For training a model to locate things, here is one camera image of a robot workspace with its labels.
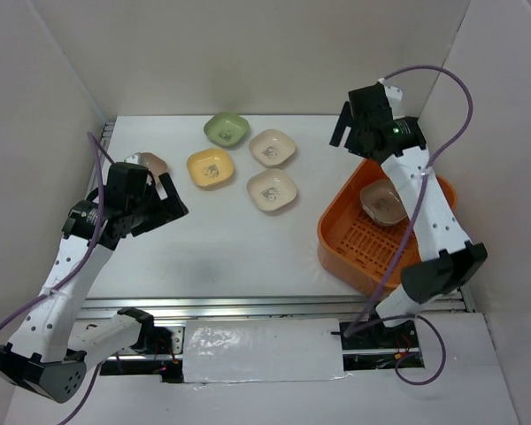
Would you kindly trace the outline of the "brown plate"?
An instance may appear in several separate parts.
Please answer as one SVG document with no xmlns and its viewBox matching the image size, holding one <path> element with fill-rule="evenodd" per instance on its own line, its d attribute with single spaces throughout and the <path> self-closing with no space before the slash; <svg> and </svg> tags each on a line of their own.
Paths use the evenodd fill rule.
<svg viewBox="0 0 531 425">
<path fill-rule="evenodd" d="M 137 163 L 147 167 L 155 178 L 168 171 L 167 163 L 151 152 L 138 152 L 136 157 Z"/>
<path fill-rule="evenodd" d="M 407 217 L 392 182 L 380 179 L 365 186 L 359 195 L 364 212 L 378 225 L 395 226 Z"/>
</svg>

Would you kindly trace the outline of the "yellow square plate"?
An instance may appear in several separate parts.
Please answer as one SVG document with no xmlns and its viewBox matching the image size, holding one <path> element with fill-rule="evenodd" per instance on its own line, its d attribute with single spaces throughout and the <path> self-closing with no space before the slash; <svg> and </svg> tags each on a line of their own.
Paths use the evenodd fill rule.
<svg viewBox="0 0 531 425">
<path fill-rule="evenodd" d="M 221 148 L 192 154 L 187 160 L 189 176 L 196 186 L 210 189 L 227 182 L 235 172 L 234 162 Z"/>
</svg>

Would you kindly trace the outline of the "orange plastic bin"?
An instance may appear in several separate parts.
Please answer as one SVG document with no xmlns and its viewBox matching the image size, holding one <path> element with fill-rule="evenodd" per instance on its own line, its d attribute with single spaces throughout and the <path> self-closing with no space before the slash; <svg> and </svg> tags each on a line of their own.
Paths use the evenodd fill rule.
<svg viewBox="0 0 531 425">
<path fill-rule="evenodd" d="M 364 211 L 362 189 L 386 175 L 372 160 L 363 161 L 322 214 L 317 226 L 318 258 L 333 276 L 370 296 L 391 264 L 408 221 L 383 227 Z"/>
</svg>

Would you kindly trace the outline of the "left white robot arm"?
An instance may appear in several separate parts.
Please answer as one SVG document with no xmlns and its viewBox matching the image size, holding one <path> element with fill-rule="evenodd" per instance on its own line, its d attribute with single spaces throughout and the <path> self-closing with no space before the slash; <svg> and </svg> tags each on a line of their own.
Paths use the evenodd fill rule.
<svg viewBox="0 0 531 425">
<path fill-rule="evenodd" d="M 177 220 L 189 212 L 171 176 L 153 176 L 145 166 L 117 162 L 105 184 L 68 213 L 58 255 L 38 303 L 6 344 L 0 345 L 0 375 L 8 382 L 59 404 L 80 388 L 85 374 L 114 353 L 169 352 L 173 333 L 151 314 L 119 309 L 107 322 L 74 336 L 74 323 L 89 290 L 119 241 Z"/>
</svg>

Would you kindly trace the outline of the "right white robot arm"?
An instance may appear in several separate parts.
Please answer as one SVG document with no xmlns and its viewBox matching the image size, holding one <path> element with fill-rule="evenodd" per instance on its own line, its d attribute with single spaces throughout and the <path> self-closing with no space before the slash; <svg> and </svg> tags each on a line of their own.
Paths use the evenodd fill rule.
<svg viewBox="0 0 531 425">
<path fill-rule="evenodd" d="M 420 261 L 400 272 L 400 283 L 374 308 L 367 328 L 370 341 L 388 346 L 398 326 L 438 297 L 464 286 L 488 257 L 473 243 L 452 211 L 432 167 L 417 118 L 396 119 L 389 88 L 377 82 L 352 90 L 331 145 L 375 161 L 390 179 L 409 218 L 407 236 L 417 240 Z"/>
</svg>

